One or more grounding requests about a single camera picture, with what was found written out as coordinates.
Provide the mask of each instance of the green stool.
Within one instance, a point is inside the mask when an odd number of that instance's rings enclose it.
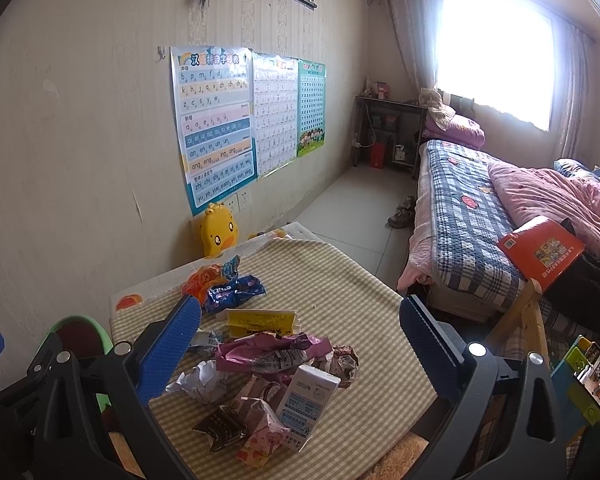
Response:
[[[53,332],[60,336],[62,348],[71,351],[78,359],[104,355],[113,348],[109,333],[89,316],[65,317],[49,329],[45,338]],[[96,394],[96,397],[101,412],[111,405],[108,396]]]

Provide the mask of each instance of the power cord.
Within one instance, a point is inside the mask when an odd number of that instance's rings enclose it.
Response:
[[[368,146],[362,146],[362,144],[360,144],[360,148],[371,148],[375,143],[376,143],[376,131],[374,130],[374,126],[371,123],[371,116],[369,115],[369,106],[368,104],[365,103],[365,108],[366,108],[366,118],[369,121],[369,127],[371,128],[371,132],[374,134],[374,141],[369,144]]]

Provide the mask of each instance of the wall poster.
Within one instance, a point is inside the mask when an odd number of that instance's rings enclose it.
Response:
[[[298,156],[303,156],[324,144],[327,70],[323,63],[298,61]]]
[[[171,72],[191,212],[257,176],[251,117],[251,51],[171,47]]]
[[[296,158],[298,60],[253,53],[253,115],[258,177]]]

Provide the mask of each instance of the book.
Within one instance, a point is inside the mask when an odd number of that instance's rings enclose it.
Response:
[[[498,241],[498,247],[528,280],[545,291],[584,252],[584,243],[558,222],[536,216]]]

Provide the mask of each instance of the yellow duck toy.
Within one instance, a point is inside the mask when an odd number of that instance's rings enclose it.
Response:
[[[218,256],[225,249],[238,243],[238,225],[229,208],[224,204],[210,203],[200,225],[205,256]]]

